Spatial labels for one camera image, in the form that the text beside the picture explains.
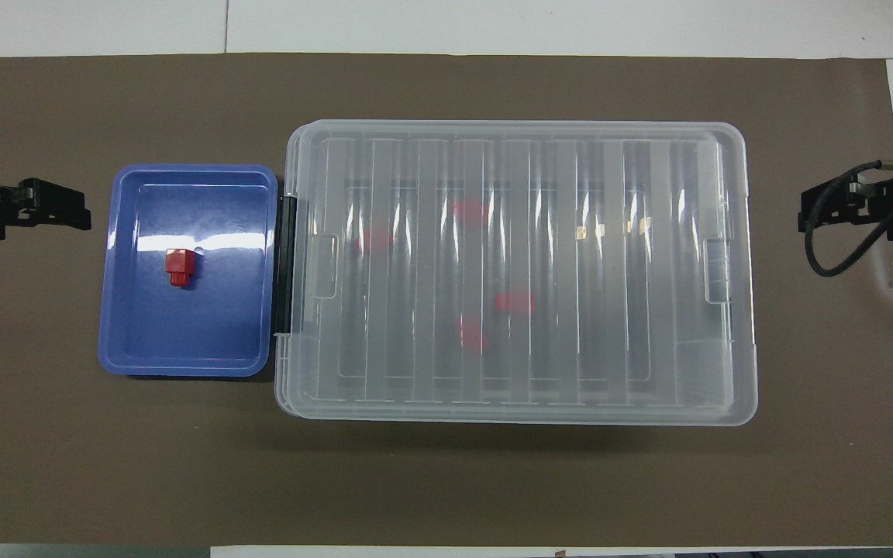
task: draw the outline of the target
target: cable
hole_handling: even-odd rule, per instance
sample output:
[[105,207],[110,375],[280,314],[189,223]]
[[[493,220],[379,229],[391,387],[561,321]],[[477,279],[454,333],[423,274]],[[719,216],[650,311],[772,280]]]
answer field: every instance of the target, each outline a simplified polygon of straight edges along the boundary
[[855,248],[853,252],[850,252],[850,255],[847,255],[847,257],[836,266],[830,268],[822,267],[822,265],[819,264],[818,259],[815,258],[815,247],[814,244],[812,244],[812,236],[814,236],[815,225],[819,222],[819,213],[822,212],[823,206],[826,205],[826,202],[837,190],[846,187],[857,174],[868,169],[879,169],[880,165],[880,161],[864,163],[864,165],[859,165],[845,174],[836,177],[836,179],[830,181],[829,186],[819,195],[818,200],[815,201],[815,206],[812,206],[812,210],[809,212],[809,217],[805,220],[805,257],[808,257],[809,265],[812,266],[812,269],[815,270],[818,275],[823,277],[833,277],[850,269],[850,266],[856,264],[857,261],[864,256],[866,251],[871,249],[871,246],[876,243],[878,238],[886,232],[888,227],[891,226],[891,223],[893,223],[893,209],[891,209],[888,215],[884,215],[881,222],[879,222],[877,226],[871,230],[871,233],[867,234],[864,240],[859,243],[857,248]]

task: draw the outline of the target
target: storage box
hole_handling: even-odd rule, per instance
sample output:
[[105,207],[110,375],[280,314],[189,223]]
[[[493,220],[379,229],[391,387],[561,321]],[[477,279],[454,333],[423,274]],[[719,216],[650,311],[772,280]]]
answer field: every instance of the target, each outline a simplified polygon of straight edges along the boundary
[[279,403],[319,419],[744,423],[744,150],[705,122],[303,126]]

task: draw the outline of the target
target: container lid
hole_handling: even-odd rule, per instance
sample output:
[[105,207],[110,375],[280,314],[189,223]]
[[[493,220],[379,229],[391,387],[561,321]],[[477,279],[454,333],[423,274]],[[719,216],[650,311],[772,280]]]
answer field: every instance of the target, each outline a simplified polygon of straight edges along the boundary
[[249,377],[271,335],[274,174],[133,165],[113,183],[98,358],[114,374]]
[[714,122],[322,120],[288,143],[304,417],[738,425],[743,138]]

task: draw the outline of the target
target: blue plastic tray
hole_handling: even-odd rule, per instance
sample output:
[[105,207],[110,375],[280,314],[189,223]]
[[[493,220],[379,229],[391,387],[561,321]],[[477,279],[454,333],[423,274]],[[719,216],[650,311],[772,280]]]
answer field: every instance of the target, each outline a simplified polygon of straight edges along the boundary
[[[114,374],[249,377],[271,336],[278,182],[252,165],[133,165],[113,183],[98,359]],[[171,286],[171,248],[198,254]]]

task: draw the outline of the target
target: white floor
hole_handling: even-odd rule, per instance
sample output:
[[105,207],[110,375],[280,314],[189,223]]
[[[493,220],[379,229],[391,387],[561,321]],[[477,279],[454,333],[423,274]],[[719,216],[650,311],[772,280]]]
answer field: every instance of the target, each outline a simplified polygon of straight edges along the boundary
[[[0,0],[0,57],[85,54],[523,53],[889,59],[880,0]],[[531,556],[551,548],[341,547],[343,556]],[[573,549],[595,555],[680,549]],[[213,556],[332,556],[230,547]]]

